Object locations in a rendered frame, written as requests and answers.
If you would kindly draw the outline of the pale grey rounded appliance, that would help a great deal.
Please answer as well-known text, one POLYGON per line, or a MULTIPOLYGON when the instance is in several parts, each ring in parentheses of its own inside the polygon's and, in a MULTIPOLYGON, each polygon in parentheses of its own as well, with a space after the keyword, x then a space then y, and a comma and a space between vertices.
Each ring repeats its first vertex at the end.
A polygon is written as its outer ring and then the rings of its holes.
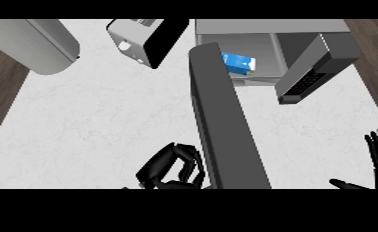
POLYGON ((0 51, 39 75, 61 72, 79 43, 57 19, 0 19, 0 51))

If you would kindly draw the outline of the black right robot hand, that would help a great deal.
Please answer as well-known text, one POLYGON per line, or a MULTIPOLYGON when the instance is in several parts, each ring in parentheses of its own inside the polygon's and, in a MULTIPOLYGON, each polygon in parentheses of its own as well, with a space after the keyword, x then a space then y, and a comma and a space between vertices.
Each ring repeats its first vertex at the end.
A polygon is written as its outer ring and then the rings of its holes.
MULTIPOLYGON (((369 156, 373 166, 373 183, 374 188, 378 189, 378 133, 372 131, 369 134, 364 135, 364 141, 367 144, 369 149, 369 156)), ((338 188, 338 189, 363 189, 363 186, 348 183, 339 179, 330 179, 329 183, 338 188)))

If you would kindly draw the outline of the blue milk carton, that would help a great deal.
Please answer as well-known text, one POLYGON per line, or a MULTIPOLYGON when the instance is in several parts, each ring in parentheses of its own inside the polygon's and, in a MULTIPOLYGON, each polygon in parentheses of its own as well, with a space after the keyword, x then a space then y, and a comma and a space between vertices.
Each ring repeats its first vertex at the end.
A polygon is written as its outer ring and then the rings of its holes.
POLYGON ((236 55, 231 53, 221 53, 221 58, 227 71, 237 75, 247 76, 255 71, 255 59, 247 56, 236 55))

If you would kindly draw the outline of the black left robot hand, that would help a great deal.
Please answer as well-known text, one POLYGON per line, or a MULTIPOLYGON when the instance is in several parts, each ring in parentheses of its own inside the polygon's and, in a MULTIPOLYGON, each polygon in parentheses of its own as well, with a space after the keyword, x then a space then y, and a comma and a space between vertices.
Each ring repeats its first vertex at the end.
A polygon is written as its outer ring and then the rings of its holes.
POLYGON ((135 173, 143 189, 200 189, 205 170, 199 151, 193 145, 171 142, 150 157, 135 173), (163 182, 162 179, 177 160, 183 161, 178 180, 163 182))

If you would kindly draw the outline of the grey microwave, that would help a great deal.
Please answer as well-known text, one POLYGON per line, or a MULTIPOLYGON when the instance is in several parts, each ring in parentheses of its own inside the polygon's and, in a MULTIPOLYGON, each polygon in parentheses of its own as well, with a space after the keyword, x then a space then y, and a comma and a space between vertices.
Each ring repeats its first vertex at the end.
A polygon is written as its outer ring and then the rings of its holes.
POLYGON ((339 19, 197 19, 188 52, 191 87, 218 100, 236 86, 271 86, 281 105, 299 103, 361 56, 339 19), (224 53, 255 59, 255 70, 227 71, 224 53))

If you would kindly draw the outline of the dark grey microwave door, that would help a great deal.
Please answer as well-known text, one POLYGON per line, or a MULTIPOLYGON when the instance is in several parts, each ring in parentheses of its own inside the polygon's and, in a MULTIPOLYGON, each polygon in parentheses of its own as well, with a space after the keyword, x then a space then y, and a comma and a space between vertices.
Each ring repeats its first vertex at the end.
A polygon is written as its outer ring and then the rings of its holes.
POLYGON ((270 189, 216 43, 188 51, 191 106, 214 189, 270 189))

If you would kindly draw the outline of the grey and black toaster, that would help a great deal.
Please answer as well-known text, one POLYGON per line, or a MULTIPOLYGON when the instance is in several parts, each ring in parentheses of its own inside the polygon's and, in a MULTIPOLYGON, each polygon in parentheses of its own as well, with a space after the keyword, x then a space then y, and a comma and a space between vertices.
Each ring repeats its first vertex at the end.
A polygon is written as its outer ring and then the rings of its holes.
POLYGON ((113 19, 106 31, 119 52, 156 69, 187 26, 187 19, 113 19))

